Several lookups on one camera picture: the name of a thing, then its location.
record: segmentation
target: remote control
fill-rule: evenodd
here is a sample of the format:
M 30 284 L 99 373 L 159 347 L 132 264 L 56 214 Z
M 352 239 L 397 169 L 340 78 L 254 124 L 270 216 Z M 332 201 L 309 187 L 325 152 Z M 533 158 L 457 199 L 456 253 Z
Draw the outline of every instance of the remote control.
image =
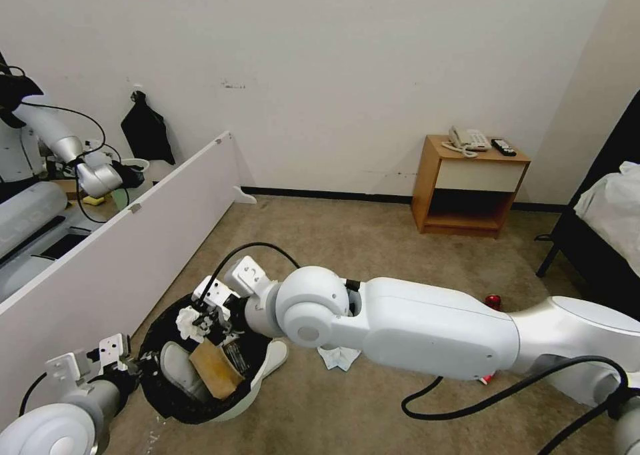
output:
M 491 139 L 491 145 L 498 149 L 502 155 L 506 155 L 507 157 L 515 156 L 515 150 L 513 150 L 504 139 Z

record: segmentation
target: telephone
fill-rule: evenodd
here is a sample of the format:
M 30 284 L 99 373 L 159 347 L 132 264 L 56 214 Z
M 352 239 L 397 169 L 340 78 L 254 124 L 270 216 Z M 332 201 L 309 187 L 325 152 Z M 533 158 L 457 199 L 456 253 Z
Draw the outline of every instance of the telephone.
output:
M 455 125 L 452 125 L 449 129 L 449 142 L 451 143 L 442 142 L 442 146 L 449 150 L 460 152 L 470 159 L 478 156 L 475 152 L 487 151 L 491 148 L 487 137 L 481 131 L 475 129 L 461 130 Z

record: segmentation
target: carpet floor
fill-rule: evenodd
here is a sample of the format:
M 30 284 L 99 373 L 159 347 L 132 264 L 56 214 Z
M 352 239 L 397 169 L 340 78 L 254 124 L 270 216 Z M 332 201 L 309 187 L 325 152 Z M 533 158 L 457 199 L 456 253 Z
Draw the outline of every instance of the carpet floor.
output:
M 406 205 L 259 197 L 257 205 L 229 209 L 136 332 L 133 346 L 137 350 L 149 323 L 231 249 L 255 240 L 278 244 L 302 265 L 326 266 L 347 278 L 403 278 L 479 299 L 498 294 L 507 312 L 550 294 L 580 296 L 588 288 L 561 255 L 545 278 L 535 276 L 549 244 L 533 237 L 549 232 L 556 220 L 554 214 L 512 211 L 497 240 L 420 235 Z M 291 270 L 269 249 L 249 253 L 272 279 L 283 280 Z M 265 379 L 254 404 L 228 422 L 162 420 L 138 389 L 112 423 L 106 454 L 534 454 L 586 411 L 541 382 L 464 419 L 412 420 L 400 401 L 432 376 L 378 366 L 364 356 L 347 373 L 326 370 L 315 350 L 288 345 L 287 362 Z M 488 386 L 445 380 L 412 408 L 454 410 L 517 380 L 508 373 L 498 373 Z M 601 416 L 554 453 L 610 453 L 612 429 L 612 421 Z

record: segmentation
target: wooden nightstand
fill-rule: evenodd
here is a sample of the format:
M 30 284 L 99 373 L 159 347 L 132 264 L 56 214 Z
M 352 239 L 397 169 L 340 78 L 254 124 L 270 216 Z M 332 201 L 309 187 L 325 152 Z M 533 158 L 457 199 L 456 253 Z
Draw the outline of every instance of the wooden nightstand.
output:
M 491 147 L 467 159 L 427 135 L 411 210 L 421 233 L 498 237 L 531 162 L 517 147 L 505 157 Z

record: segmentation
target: white bedsheet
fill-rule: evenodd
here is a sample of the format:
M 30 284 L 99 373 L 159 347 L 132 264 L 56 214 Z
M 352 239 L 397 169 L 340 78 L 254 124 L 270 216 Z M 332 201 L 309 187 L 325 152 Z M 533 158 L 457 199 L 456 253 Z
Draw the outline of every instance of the white bedsheet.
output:
M 574 210 L 640 276 L 640 165 L 624 162 L 620 173 L 584 192 Z

